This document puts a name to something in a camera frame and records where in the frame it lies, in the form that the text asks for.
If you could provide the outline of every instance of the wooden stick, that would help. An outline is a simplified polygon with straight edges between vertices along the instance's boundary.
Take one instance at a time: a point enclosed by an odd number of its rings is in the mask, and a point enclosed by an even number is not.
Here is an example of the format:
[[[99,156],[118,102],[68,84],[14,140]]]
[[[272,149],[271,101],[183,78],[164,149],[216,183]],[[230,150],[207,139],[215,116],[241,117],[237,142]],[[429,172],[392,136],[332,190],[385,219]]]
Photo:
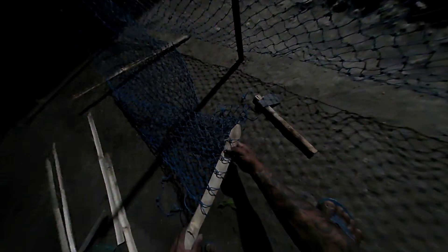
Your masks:
[[[106,193],[109,199],[109,205],[111,207],[111,213],[114,214],[116,212],[117,205],[115,205],[115,201],[112,195],[112,189],[108,178],[108,173],[106,170],[106,162],[104,159],[103,150],[101,148],[101,143],[99,141],[98,132],[96,131],[95,122],[93,121],[92,114],[89,112],[87,115],[87,119],[89,120],[90,130],[92,131],[93,141],[95,142],[96,152],[98,154],[99,166],[101,168],[101,173],[103,174],[104,184],[106,186]],[[123,230],[121,229],[120,221],[117,217],[113,219],[113,225],[115,229],[116,243],[117,245],[125,242],[125,238],[123,236]]]
[[[53,213],[56,219],[56,227],[57,227],[57,233],[59,235],[60,248],[62,252],[70,252],[69,243],[67,242],[67,236],[65,234],[64,223],[62,222],[62,216],[60,214],[60,209],[58,206],[59,204],[57,202],[56,188],[53,178],[53,169],[50,160],[48,158],[45,160],[45,167],[47,168],[48,184],[50,186]]]
[[[110,81],[111,79],[115,78],[116,76],[118,76],[118,75],[120,75],[120,74],[122,74],[122,73],[124,73],[124,72],[126,72],[126,71],[128,71],[130,69],[133,69],[133,68],[135,68],[135,67],[137,67],[139,65],[142,65],[142,64],[144,64],[146,62],[149,62],[149,61],[151,61],[153,59],[156,59],[156,58],[162,56],[163,54],[173,50],[174,48],[179,47],[181,44],[183,44],[189,38],[190,38],[189,35],[184,35],[184,36],[174,40],[173,42],[170,42],[167,45],[163,46],[160,50],[156,51],[155,53],[151,54],[150,56],[147,56],[147,57],[145,57],[143,59],[140,59],[140,60],[135,61],[135,62],[133,62],[131,64],[128,64],[125,67],[120,68],[118,71],[113,73],[111,76],[107,77],[106,80],[104,80],[104,81],[102,81],[100,83],[97,83],[97,84],[95,84],[94,86],[92,86],[90,88],[87,88],[86,90],[82,91],[79,94],[73,95],[72,100],[75,100],[75,99],[85,95],[86,93],[94,90],[95,88],[105,84],[106,82]]]
[[[62,173],[60,171],[59,158],[56,152],[56,144],[53,143],[53,157],[55,159],[56,175],[59,183],[60,197],[62,201],[62,213],[64,214],[65,231],[69,240],[69,247],[71,252],[76,252],[75,238],[73,237],[72,222],[70,220],[69,205],[65,195],[64,182],[62,181]]]
[[[259,101],[263,99],[261,95],[256,95],[254,99],[254,103],[258,106],[263,107]],[[311,158],[317,150],[313,145],[310,144],[301,134],[299,134],[289,123],[287,123],[271,106],[264,107],[265,112],[267,112],[274,120],[277,121],[280,125],[282,125],[292,136],[297,140],[294,141],[300,145],[300,150],[307,156]]]
[[[241,137],[241,125],[236,124],[233,129],[230,131],[228,136],[228,140],[225,143],[225,150],[230,150],[232,146],[234,146],[237,141],[240,140]],[[201,204],[196,208],[196,212],[191,218],[190,224],[187,227],[187,231],[185,233],[185,249],[191,249],[194,241],[198,237],[199,230],[201,229],[202,224],[204,223],[205,217],[207,216],[208,211],[213,204],[213,200],[215,199],[215,195],[217,194],[219,188],[221,187],[221,182],[223,180],[223,176],[225,172],[227,172],[228,165],[230,164],[230,159],[224,154],[224,151],[221,152],[221,158],[216,163],[215,169],[222,176],[216,176],[215,173],[211,175],[210,181],[208,182],[208,186],[210,188],[216,188],[214,192],[210,192],[205,190],[204,195],[202,196],[201,202],[206,207],[202,207]]]
[[[121,194],[120,189],[118,188],[118,183],[115,177],[115,171],[113,169],[112,160],[109,154],[106,153],[106,164],[107,164],[107,172],[109,177],[109,182],[111,184],[111,189],[113,192],[113,198],[115,201],[115,206],[121,206]],[[128,221],[128,217],[126,216],[126,210],[124,207],[118,209],[118,220],[120,220],[121,228],[126,238],[126,245],[128,246],[129,252],[137,252],[137,247],[135,246],[134,237],[132,236],[131,226]]]

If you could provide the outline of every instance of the blue flip-flop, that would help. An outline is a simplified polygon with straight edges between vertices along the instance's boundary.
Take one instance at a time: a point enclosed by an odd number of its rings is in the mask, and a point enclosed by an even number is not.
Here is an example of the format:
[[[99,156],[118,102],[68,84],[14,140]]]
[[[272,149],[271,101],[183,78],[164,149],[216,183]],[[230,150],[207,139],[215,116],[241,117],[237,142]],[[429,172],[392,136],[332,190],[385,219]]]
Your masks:
[[[347,208],[345,208],[345,206],[343,206],[341,203],[339,203],[337,200],[332,199],[332,198],[323,198],[321,200],[319,200],[317,202],[317,208],[320,209],[320,206],[323,205],[323,203],[325,201],[331,201],[333,202],[333,204],[335,206],[340,206],[342,207],[342,209],[344,210],[345,213],[347,213],[351,219],[353,219],[352,214],[347,210]],[[338,225],[344,232],[345,234],[347,234],[348,237],[350,237],[352,240],[355,240],[355,236],[352,233],[352,231],[349,230],[349,228],[347,227],[347,223],[345,223],[345,221],[336,213],[334,213],[331,217],[330,217],[330,221],[332,221],[333,223],[335,223],[336,225]]]

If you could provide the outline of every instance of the toe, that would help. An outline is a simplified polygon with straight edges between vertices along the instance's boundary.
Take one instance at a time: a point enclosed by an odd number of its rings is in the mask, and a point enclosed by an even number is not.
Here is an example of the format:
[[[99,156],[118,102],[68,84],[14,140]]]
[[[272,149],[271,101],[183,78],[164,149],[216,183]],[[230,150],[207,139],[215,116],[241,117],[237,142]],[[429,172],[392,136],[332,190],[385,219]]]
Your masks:
[[[321,205],[321,211],[324,214],[326,218],[331,218],[333,214],[335,213],[335,205],[333,202],[327,200]]]
[[[350,220],[348,229],[354,234],[356,229],[356,222],[355,220]]]
[[[352,219],[350,218],[349,214],[345,213],[345,212],[342,214],[342,218],[344,219],[345,223],[347,223],[347,225],[349,225],[350,222],[352,221]]]
[[[356,243],[360,243],[361,242],[361,240],[362,240],[362,232],[361,232],[361,230],[359,230],[359,229],[356,229],[355,230],[355,240],[356,240]]]

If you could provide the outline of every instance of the bamboo stick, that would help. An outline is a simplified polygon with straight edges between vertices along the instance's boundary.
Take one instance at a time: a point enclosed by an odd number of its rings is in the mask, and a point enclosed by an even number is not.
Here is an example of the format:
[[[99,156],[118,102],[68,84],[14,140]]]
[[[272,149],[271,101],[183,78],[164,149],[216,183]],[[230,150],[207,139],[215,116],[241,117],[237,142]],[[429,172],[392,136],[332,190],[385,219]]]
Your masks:
[[[174,48],[179,47],[181,44],[185,43],[188,39],[190,38],[189,35],[183,35],[180,38],[177,38],[176,40],[166,44],[165,46],[163,46],[160,50],[156,51],[155,53],[151,54],[150,56],[147,56],[143,59],[140,59],[138,61],[132,62],[122,68],[120,68],[119,70],[117,70],[115,73],[113,73],[111,76],[107,77],[105,80],[103,80],[100,83],[95,84],[94,86],[87,88],[86,90],[82,91],[79,94],[73,95],[72,100],[76,100],[79,97],[85,95],[86,93],[94,90],[95,88],[107,83],[108,81],[110,81],[111,79],[115,78],[116,76],[130,70],[130,69],[134,69],[137,66],[143,65],[144,63],[148,63],[151,60],[157,59],[158,57],[163,56],[164,54],[168,53],[171,50],[174,50]]]
[[[64,214],[65,231],[67,232],[70,251],[76,252],[75,238],[73,237],[72,222],[70,220],[69,205],[67,203],[67,196],[65,195],[64,182],[62,181],[62,173],[60,171],[59,158],[57,156],[55,143],[53,143],[53,157],[55,159],[57,181],[59,183],[60,197],[62,200],[62,213]]]
[[[52,206],[53,206],[52,208],[56,219],[56,227],[57,227],[57,233],[59,235],[60,248],[62,252],[70,252],[69,243],[67,242],[67,236],[65,234],[64,223],[62,222],[62,216],[60,214],[60,209],[57,202],[52,165],[48,158],[45,160],[45,167],[47,168],[48,184],[50,187]]]
[[[229,139],[226,140],[226,144],[224,147],[225,150],[230,150],[230,148],[234,146],[237,141],[240,140],[241,125],[236,124],[230,131],[228,137]],[[229,164],[230,159],[226,157],[224,151],[222,151],[221,158],[216,163],[215,169],[219,172],[219,174],[225,174],[225,172],[227,172]],[[199,230],[201,229],[205,217],[207,216],[207,213],[210,210],[211,205],[213,204],[213,200],[215,199],[215,195],[218,193],[218,189],[221,187],[222,180],[223,180],[222,176],[218,177],[215,173],[211,175],[210,181],[208,182],[208,186],[209,188],[217,188],[217,189],[214,192],[205,190],[201,202],[207,207],[202,208],[201,205],[199,205],[198,208],[196,208],[196,212],[194,213],[193,218],[191,218],[190,224],[188,225],[187,231],[185,233],[185,240],[184,240],[185,249],[191,249],[194,241],[198,237]]]
[[[93,136],[93,141],[95,142],[96,152],[98,154],[99,166],[101,168],[101,173],[103,174],[103,180],[104,180],[104,184],[106,186],[106,193],[108,195],[109,205],[111,207],[111,213],[114,214],[114,213],[116,213],[116,208],[118,206],[115,204],[115,201],[114,201],[114,198],[112,195],[113,192],[111,189],[110,181],[108,178],[108,173],[106,170],[107,166],[105,164],[103,150],[101,149],[101,143],[99,141],[98,132],[96,130],[95,122],[93,121],[93,117],[90,112],[87,115],[87,119],[89,120],[90,130],[92,131],[92,136]],[[123,230],[121,229],[120,221],[117,217],[115,217],[113,219],[113,225],[114,225],[114,229],[115,229],[116,243],[117,243],[117,245],[120,245],[125,241],[125,238],[123,236]]]
[[[118,183],[115,177],[115,171],[113,169],[112,160],[110,159],[109,154],[106,153],[105,156],[106,164],[107,164],[107,172],[109,176],[109,181],[111,184],[112,195],[115,201],[116,206],[121,206],[121,194],[120,189],[118,188]],[[118,209],[118,220],[120,220],[121,228],[126,238],[126,245],[128,246],[129,252],[137,252],[137,247],[134,242],[134,237],[132,236],[131,226],[128,221],[128,217],[126,216],[126,210],[124,207]]]

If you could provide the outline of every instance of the hand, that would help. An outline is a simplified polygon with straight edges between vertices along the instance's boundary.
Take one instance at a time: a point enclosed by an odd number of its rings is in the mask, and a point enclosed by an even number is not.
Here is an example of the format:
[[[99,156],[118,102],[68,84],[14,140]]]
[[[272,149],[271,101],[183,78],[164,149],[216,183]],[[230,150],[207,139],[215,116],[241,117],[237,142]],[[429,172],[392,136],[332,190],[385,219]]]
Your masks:
[[[257,166],[261,165],[252,149],[243,143],[237,142],[229,154],[232,157],[232,161],[244,172],[251,173]]]
[[[202,234],[198,235],[196,240],[193,243],[193,247],[191,250],[185,249],[185,232],[187,228],[184,228],[180,235],[176,237],[174,240],[174,244],[171,246],[170,252],[200,252],[201,251],[201,243],[202,243]]]

